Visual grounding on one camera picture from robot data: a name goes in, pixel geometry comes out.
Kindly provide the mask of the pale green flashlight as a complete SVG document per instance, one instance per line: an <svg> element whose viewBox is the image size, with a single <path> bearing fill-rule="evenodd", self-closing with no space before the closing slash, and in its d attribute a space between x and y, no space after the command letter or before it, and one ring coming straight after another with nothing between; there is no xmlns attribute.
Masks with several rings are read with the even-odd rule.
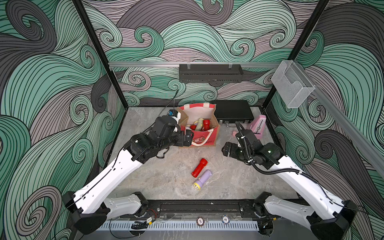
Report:
<svg viewBox="0 0 384 240"><path fill-rule="evenodd" d="M196 131L201 132L203 127L203 120L202 118L198 119L195 124L197 125Z"/></svg>

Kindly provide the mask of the red jute tote bag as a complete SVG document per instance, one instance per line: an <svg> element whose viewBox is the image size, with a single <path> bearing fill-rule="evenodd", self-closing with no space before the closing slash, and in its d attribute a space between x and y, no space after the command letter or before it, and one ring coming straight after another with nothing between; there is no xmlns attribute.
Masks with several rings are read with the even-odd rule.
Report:
<svg viewBox="0 0 384 240"><path fill-rule="evenodd" d="M210 103L187 104L176 108L181 114L179 126L182 131L193 133L192 147L213 147L220 125L215 116L216 105Z"/></svg>

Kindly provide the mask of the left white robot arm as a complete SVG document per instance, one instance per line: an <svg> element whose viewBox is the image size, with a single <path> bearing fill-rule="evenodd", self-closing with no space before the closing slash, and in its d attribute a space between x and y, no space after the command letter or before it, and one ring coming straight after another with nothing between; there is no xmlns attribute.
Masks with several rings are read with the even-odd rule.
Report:
<svg viewBox="0 0 384 240"><path fill-rule="evenodd" d="M140 133L122 147L118 156L91 182L76 192L67 192L62 201L70 212L74 227L89 235L111 217L113 207L105 203L108 195L131 173L158 152L171 146L189 147L193 143L191 130L171 132L164 137Z"/></svg>

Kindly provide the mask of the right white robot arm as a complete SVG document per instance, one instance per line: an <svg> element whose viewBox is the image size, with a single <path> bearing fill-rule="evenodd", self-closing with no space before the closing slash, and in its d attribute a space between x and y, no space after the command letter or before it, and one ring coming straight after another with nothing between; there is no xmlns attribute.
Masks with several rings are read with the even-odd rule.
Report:
<svg viewBox="0 0 384 240"><path fill-rule="evenodd" d="M283 200L263 192L254 202L261 217L278 216L311 230L319 240L341 240L348 232L358 212L351 200L342 200L304 172L277 145L260 142L238 144L227 142L222 153L252 166L264 175L276 175L284 180L303 200Z"/></svg>

